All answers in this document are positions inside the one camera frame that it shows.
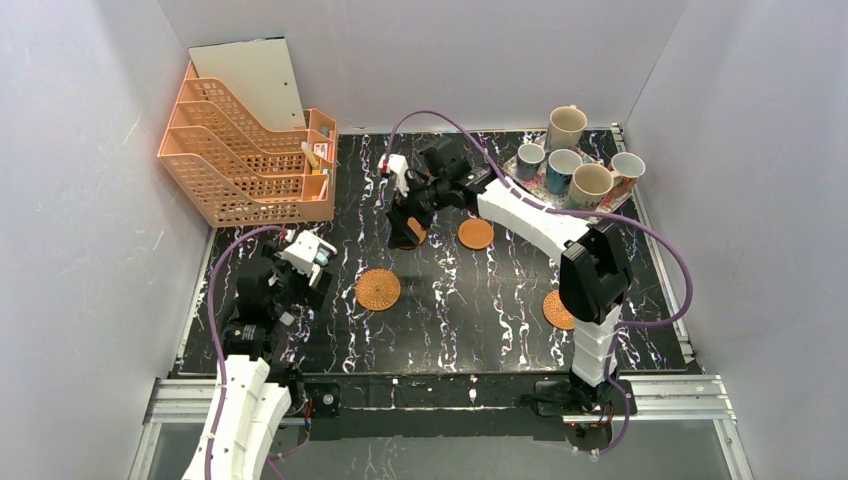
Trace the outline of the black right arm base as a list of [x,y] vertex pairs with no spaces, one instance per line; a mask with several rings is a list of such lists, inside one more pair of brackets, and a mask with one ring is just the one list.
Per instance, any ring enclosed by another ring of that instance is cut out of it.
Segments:
[[568,380],[542,380],[530,393],[522,394],[518,406],[529,407],[541,417],[564,420],[566,438],[572,449],[599,455],[617,445],[613,421],[628,421],[638,412],[631,383],[602,381],[590,386],[574,377]]

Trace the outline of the woven rattan coaster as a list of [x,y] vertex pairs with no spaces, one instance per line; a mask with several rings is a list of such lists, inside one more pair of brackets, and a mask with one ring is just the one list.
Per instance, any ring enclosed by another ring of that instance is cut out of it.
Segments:
[[558,291],[552,291],[545,297],[543,315],[557,329],[572,331],[576,328],[575,318],[562,303]]
[[370,311],[384,311],[399,300],[402,287],[398,277],[386,269],[364,272],[355,285],[356,301]]

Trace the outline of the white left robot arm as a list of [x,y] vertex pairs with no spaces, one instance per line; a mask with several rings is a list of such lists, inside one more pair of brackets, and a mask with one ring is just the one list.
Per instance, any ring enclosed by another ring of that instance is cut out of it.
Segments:
[[186,479],[257,479],[275,431],[293,400],[288,373],[272,365],[277,330],[293,310],[321,307],[336,247],[309,232],[266,243],[242,268],[236,297],[223,320],[214,314],[218,369],[198,445]]

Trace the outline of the light wooden coaster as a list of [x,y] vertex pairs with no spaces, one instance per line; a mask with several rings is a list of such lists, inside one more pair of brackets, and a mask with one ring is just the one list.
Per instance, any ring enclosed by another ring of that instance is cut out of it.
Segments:
[[407,226],[412,230],[417,238],[417,244],[414,247],[406,247],[406,250],[413,250],[421,246],[426,238],[427,231],[420,225],[420,223],[414,218],[410,217],[407,221]]
[[488,248],[495,238],[493,226],[480,218],[469,218],[462,222],[457,232],[460,243],[470,250]]

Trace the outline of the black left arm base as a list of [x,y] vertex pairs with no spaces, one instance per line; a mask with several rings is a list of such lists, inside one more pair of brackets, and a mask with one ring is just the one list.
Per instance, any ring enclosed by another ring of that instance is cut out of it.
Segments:
[[335,373],[306,373],[299,365],[273,363],[268,381],[287,387],[292,404],[277,430],[298,427],[310,436],[317,420],[336,419],[341,410],[341,382]]

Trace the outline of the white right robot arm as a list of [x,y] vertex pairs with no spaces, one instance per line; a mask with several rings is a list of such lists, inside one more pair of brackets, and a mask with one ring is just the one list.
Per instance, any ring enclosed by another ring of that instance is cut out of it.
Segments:
[[419,235],[410,226],[431,226],[436,212],[465,209],[518,234],[544,252],[559,268],[559,299],[575,319],[572,379],[597,388],[613,377],[617,361],[613,341],[632,270],[615,224],[588,225],[530,199],[492,166],[475,166],[454,140],[440,137],[418,155],[423,172],[406,158],[385,154],[378,163],[382,177],[396,181],[390,209],[388,246],[414,248]]

